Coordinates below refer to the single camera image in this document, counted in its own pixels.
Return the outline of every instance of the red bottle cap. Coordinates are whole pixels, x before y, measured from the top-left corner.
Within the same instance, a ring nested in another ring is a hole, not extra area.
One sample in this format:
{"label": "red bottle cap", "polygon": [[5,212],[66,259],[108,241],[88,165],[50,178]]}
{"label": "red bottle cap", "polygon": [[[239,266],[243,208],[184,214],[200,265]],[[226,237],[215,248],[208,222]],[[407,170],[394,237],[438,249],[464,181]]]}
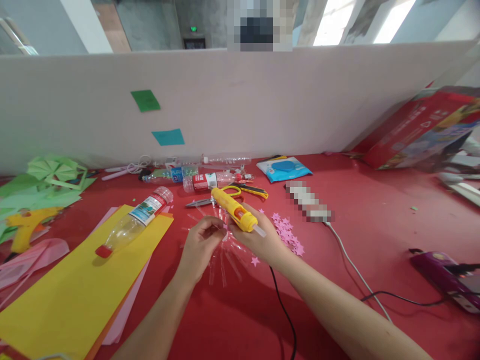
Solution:
{"label": "red bottle cap", "polygon": [[95,250],[95,254],[97,254],[101,258],[108,258],[112,254],[112,250],[110,250],[105,245],[99,246],[97,250]]}

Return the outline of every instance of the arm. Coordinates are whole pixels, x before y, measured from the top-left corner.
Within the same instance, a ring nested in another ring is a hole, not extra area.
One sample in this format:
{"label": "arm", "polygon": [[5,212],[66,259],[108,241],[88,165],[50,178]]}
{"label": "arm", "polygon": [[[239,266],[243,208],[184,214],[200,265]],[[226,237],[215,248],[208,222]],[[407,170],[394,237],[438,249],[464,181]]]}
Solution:
{"label": "arm", "polygon": [[112,360],[167,359],[190,294],[226,234],[223,226],[220,219],[206,216],[191,228],[173,279]]}
{"label": "arm", "polygon": [[255,255],[283,274],[317,320],[352,360],[431,360],[398,327],[372,308],[322,276],[280,240],[270,220],[247,204],[265,238],[229,224],[233,235]]}

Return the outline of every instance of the black cable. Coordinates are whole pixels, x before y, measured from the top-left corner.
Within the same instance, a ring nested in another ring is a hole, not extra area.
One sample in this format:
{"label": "black cable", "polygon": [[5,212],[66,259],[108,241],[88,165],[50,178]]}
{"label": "black cable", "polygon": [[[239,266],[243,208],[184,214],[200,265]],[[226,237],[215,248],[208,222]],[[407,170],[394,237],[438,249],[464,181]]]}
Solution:
{"label": "black cable", "polygon": [[375,291],[374,293],[371,293],[370,295],[367,295],[364,298],[361,298],[360,301],[365,302],[368,299],[373,298],[374,296],[376,296],[378,294],[387,294],[387,295],[393,296],[397,299],[409,302],[411,304],[415,304],[415,305],[419,305],[419,306],[423,306],[423,307],[432,307],[432,306],[443,304],[444,302],[446,302],[447,300],[450,300],[450,298],[454,297],[455,295],[480,295],[480,292],[455,292],[455,293],[449,294],[449,295],[445,296],[443,299],[435,301],[435,302],[421,303],[421,302],[416,302],[416,301],[409,300],[407,298],[395,295],[394,293],[391,293],[391,292],[388,292],[388,291]]}
{"label": "black cable", "polygon": [[271,276],[273,277],[273,282],[275,283],[275,290],[276,294],[278,296],[278,301],[280,302],[281,308],[283,309],[283,312],[286,315],[286,318],[288,319],[288,322],[290,323],[291,326],[291,332],[293,333],[293,351],[291,352],[291,357],[290,360],[295,359],[295,354],[297,353],[297,333],[295,332],[294,324],[292,323],[292,320],[290,320],[289,313],[285,309],[284,303],[282,302],[282,299],[280,298],[280,293],[279,293],[279,287],[277,285],[277,279],[275,278],[275,273],[272,267],[270,266],[270,271],[271,271]]}

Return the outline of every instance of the yellow hot glue gun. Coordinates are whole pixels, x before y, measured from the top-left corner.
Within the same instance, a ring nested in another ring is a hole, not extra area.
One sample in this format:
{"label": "yellow hot glue gun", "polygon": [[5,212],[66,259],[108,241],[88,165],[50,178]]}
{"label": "yellow hot glue gun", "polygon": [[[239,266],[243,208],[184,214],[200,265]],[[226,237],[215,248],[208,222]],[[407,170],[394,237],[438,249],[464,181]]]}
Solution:
{"label": "yellow hot glue gun", "polygon": [[265,237],[266,233],[259,227],[259,221],[250,211],[247,211],[237,200],[233,199],[225,191],[215,187],[211,195],[216,203],[224,208],[236,222],[238,227],[247,233],[256,231],[260,236]]}
{"label": "yellow hot glue gun", "polygon": [[30,248],[30,238],[37,225],[47,218],[54,217],[61,210],[63,210],[63,207],[48,207],[7,217],[7,226],[18,227],[11,244],[11,252],[17,254],[26,252]]}

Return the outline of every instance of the window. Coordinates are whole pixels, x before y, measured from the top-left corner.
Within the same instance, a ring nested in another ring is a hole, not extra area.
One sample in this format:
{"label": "window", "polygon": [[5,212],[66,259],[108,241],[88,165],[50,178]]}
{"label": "window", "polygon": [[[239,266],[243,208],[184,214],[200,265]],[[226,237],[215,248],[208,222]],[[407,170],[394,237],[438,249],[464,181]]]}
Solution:
{"label": "window", "polygon": [[313,46],[338,45],[345,31],[355,0],[328,0]]}
{"label": "window", "polygon": [[381,26],[374,44],[389,44],[415,4],[415,0],[398,0]]}

